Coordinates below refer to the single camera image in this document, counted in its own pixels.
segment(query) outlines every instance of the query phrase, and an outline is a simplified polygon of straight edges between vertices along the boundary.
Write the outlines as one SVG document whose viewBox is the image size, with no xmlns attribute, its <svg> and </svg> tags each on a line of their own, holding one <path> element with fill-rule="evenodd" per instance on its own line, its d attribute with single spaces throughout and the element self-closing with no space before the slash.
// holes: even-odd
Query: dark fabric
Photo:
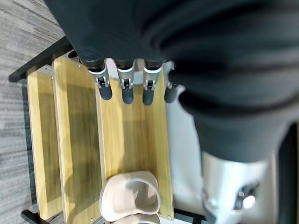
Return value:
<svg viewBox="0 0 299 224">
<path fill-rule="evenodd" d="M 201 149 L 220 158 L 270 158 L 299 115 L 296 0 L 46 3 L 85 62 L 175 61 Z"/>
</svg>

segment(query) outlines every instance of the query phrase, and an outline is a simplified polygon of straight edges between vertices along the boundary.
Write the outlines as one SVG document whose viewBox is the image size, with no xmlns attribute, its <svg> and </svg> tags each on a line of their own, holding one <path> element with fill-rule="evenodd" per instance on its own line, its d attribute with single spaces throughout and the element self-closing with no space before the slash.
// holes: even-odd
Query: beige plastic object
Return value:
<svg viewBox="0 0 299 224">
<path fill-rule="evenodd" d="M 137 213 L 156 214 L 161 205 L 157 180 L 148 171 L 115 175 L 103 186 L 99 204 L 109 222 Z"/>
<path fill-rule="evenodd" d="M 154 215 L 136 214 L 125 218 L 121 218 L 115 221 L 113 224 L 138 224 L 138 223 L 160 224 L 160 219 L 157 214 Z"/>
</svg>

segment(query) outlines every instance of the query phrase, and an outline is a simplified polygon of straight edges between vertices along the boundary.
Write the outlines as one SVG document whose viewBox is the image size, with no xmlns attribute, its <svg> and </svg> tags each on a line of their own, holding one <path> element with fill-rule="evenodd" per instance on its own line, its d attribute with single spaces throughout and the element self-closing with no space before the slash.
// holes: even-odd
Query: white surface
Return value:
<svg viewBox="0 0 299 224">
<path fill-rule="evenodd" d="M 199 142 L 193 117 L 183 110 L 178 100 L 167 104 L 166 109 L 174 207 L 204 215 Z M 241 223 L 276 223 L 276 192 L 276 160 L 273 158 L 255 205 L 248 209 Z"/>
</svg>

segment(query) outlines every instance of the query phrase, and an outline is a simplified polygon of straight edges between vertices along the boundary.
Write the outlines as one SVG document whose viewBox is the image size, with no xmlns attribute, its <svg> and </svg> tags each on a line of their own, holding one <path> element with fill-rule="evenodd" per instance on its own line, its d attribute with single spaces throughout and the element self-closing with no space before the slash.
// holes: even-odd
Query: wood grain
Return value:
<svg viewBox="0 0 299 224">
<path fill-rule="evenodd" d="M 142 103 L 142 85 L 134 85 L 134 101 L 122 101 L 118 80 L 110 80 L 113 97 L 100 98 L 97 90 L 102 181 L 119 173 L 148 170 L 158 180 L 160 213 L 173 220 L 164 78 L 160 74 L 151 106 Z"/>
<path fill-rule="evenodd" d="M 66 224 L 100 217 L 100 152 L 94 82 L 66 58 L 53 63 L 60 174 Z"/>
<path fill-rule="evenodd" d="M 48 219 L 62 210 L 53 83 L 37 72 L 27 83 L 37 203 Z"/>
</svg>

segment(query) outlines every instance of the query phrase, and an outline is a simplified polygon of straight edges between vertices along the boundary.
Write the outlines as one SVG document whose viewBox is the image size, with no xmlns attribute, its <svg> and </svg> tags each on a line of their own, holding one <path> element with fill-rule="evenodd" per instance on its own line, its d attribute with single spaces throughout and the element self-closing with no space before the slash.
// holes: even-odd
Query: gray carpet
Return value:
<svg viewBox="0 0 299 224">
<path fill-rule="evenodd" d="M 63 35 L 42 0 L 0 0 L 1 224 L 25 223 L 21 211 L 37 209 L 27 88 L 7 77 Z"/>
</svg>

